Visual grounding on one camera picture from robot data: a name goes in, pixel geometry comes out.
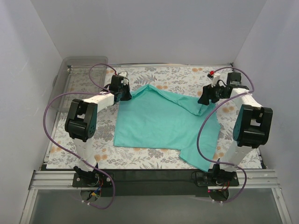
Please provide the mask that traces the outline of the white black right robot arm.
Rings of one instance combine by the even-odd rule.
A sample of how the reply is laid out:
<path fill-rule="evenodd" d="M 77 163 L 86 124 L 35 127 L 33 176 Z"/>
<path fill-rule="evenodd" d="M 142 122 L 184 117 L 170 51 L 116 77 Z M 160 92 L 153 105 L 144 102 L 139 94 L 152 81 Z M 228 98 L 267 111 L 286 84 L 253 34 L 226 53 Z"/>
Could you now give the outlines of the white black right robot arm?
<path fill-rule="evenodd" d="M 203 87 L 198 103 L 209 105 L 221 99 L 224 102 L 232 100 L 239 113 L 230 148 L 206 173 L 196 172 L 195 179 L 198 186 L 237 186 L 237 166 L 249 152 L 265 145 L 269 139 L 273 110 L 256 102 L 252 96 L 253 89 L 242 85 L 239 72 L 228 73 L 223 85 L 220 85 L 221 78 L 217 71 L 211 71 L 207 76 L 211 83 Z"/>

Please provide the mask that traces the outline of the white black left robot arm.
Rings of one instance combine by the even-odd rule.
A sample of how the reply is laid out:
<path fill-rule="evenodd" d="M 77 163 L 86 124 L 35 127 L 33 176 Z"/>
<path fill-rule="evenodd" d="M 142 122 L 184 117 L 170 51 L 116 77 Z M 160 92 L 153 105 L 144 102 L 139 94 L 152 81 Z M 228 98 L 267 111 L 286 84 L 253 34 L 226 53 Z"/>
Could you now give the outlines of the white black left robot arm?
<path fill-rule="evenodd" d="M 97 165 L 92 137 L 96 131 L 98 113 L 119 101 L 128 101 L 130 94 L 128 73 L 113 75 L 111 83 L 105 86 L 110 92 L 101 92 L 87 99 L 74 99 L 71 102 L 65 122 L 65 130 L 75 144 L 81 162 L 74 167 L 80 180 L 90 187 L 99 183 L 100 176 L 94 170 Z"/>

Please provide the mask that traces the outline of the clear plastic bin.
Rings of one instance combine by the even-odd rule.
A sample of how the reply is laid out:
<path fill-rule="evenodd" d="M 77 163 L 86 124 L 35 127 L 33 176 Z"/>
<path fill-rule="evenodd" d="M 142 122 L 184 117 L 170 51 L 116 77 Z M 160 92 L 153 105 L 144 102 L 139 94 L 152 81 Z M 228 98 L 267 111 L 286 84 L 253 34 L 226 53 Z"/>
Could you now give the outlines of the clear plastic bin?
<path fill-rule="evenodd" d="M 54 79 L 49 101 L 62 93 L 71 92 L 72 94 L 54 100 L 49 109 L 67 112 L 73 99 L 89 97 L 82 95 L 83 92 L 100 92 L 99 86 L 104 86 L 107 64 L 108 58 L 105 56 L 71 56 L 65 58 Z"/>

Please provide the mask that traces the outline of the teal t shirt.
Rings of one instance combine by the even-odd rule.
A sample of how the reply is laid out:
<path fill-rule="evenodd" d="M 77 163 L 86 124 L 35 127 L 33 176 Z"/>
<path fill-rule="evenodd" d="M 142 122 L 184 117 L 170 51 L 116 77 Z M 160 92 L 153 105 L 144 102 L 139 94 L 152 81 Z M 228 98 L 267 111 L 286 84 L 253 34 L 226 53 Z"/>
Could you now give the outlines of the teal t shirt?
<path fill-rule="evenodd" d="M 221 129 L 215 104 L 198 104 L 196 97 L 150 84 L 131 95 L 119 103 L 115 146 L 178 150 L 189 165 L 208 171 Z"/>

